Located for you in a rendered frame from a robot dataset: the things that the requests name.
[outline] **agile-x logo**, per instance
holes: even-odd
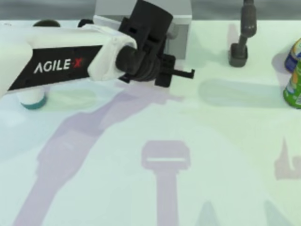
[[[44,73],[44,72],[57,72],[57,71],[66,71],[73,68],[80,68],[82,66],[83,58],[65,59],[65,60],[54,60],[46,61],[44,63],[39,62],[34,74]]]

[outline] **blue can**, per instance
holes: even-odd
[[[301,39],[296,41],[293,47],[291,48],[291,51],[285,59],[285,68],[290,73],[293,73],[299,60],[301,60]]]

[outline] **gray box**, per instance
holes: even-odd
[[[120,21],[129,17],[137,0],[97,0],[95,15]],[[187,41],[192,21],[190,0],[147,0],[174,16],[169,29],[165,52],[185,60]]]

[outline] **green can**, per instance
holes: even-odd
[[[292,73],[290,81],[283,91],[285,101],[292,107],[301,109],[301,61]]]

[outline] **table surface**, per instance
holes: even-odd
[[[0,101],[0,226],[297,226],[300,111],[282,90],[297,21],[259,21],[244,68],[237,21],[195,21],[170,89],[80,81],[48,105]]]

